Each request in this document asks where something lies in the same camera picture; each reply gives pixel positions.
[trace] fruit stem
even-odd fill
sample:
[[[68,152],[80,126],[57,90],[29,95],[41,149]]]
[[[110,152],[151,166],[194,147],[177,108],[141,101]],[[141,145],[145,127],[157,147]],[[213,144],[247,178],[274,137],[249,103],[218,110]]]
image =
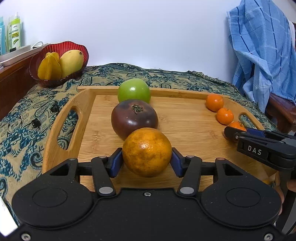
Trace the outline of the fruit stem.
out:
[[[133,109],[133,111],[134,111],[136,114],[138,114],[138,112],[143,111],[143,107],[142,107],[142,106],[139,106],[139,105],[137,105],[137,104],[132,105],[131,108]]]

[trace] tray surface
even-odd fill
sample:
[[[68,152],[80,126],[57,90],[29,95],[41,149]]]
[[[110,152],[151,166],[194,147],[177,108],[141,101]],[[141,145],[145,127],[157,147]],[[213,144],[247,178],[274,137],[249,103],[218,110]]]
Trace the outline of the tray surface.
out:
[[[67,103],[52,127],[50,133],[52,138],[49,137],[45,148],[43,172],[66,158],[78,156],[79,162],[85,162],[99,155],[109,156],[118,147],[122,147],[123,140],[116,135],[111,126],[111,112],[118,104],[117,88],[113,86],[80,87],[82,92],[75,96],[76,100],[73,97]],[[216,113],[205,107],[208,93],[151,88],[151,94],[150,105],[158,115],[158,129],[167,136],[172,147],[176,147],[182,155],[195,155],[203,161],[211,162],[214,162],[217,157],[224,157],[260,180],[273,174],[272,169],[237,152],[236,144],[225,139],[223,136],[225,126],[216,120]],[[227,96],[223,98],[224,107],[231,109],[234,113],[234,121],[237,121],[241,114],[246,114],[258,129],[263,129],[260,122],[245,108]],[[79,119],[69,148],[62,150],[59,147],[57,151],[50,151],[53,145],[52,140],[56,140],[53,132],[59,133],[70,109],[77,112]],[[123,166],[112,182],[116,191],[119,191],[121,187],[177,188],[181,178],[176,177],[170,164],[163,173],[153,178],[139,177]],[[94,191],[92,177],[81,176],[81,183]],[[200,191],[212,183],[212,176],[203,176]]]

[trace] blue plaid cloth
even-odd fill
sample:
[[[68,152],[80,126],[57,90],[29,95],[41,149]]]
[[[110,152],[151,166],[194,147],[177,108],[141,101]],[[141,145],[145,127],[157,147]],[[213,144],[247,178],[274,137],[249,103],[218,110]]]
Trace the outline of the blue plaid cloth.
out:
[[[270,91],[295,103],[296,52],[283,12],[269,0],[242,0],[227,15],[239,60],[232,83],[262,112]]]

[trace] human hand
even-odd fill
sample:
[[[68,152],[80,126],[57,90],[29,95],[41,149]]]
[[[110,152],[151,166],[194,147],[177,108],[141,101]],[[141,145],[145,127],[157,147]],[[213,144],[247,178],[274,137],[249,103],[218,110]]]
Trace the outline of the human hand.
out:
[[[283,193],[283,191],[281,190],[281,187],[280,187],[281,180],[280,180],[280,177],[279,177],[279,172],[276,173],[275,183],[276,183],[276,186],[275,186],[274,189],[278,192],[278,194],[279,194],[279,196],[281,198],[281,203],[283,204],[283,202],[285,200],[285,197],[284,197],[284,193]],[[290,191],[296,192],[296,180],[289,180],[287,182],[287,188]]]

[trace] patterned tablecloth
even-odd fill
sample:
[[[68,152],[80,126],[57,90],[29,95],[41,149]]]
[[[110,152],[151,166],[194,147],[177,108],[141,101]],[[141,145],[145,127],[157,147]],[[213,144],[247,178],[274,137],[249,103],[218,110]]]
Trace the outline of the patterned tablecloth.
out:
[[[41,174],[45,143],[58,114],[52,111],[52,106],[56,104],[62,108],[77,93],[78,86],[118,86],[131,78],[143,79],[149,87],[229,95],[232,100],[248,109],[265,129],[276,130],[256,104],[242,96],[235,86],[201,72],[142,69],[129,64],[87,67],[79,80],[71,79],[55,89],[34,86],[0,121],[0,196],[9,207],[14,193]],[[35,119],[41,123],[40,126],[38,121],[37,124],[32,124]],[[246,118],[242,118],[242,121],[245,126],[250,126]],[[66,119],[58,138],[62,148],[67,148],[76,122],[77,115],[73,111]]]

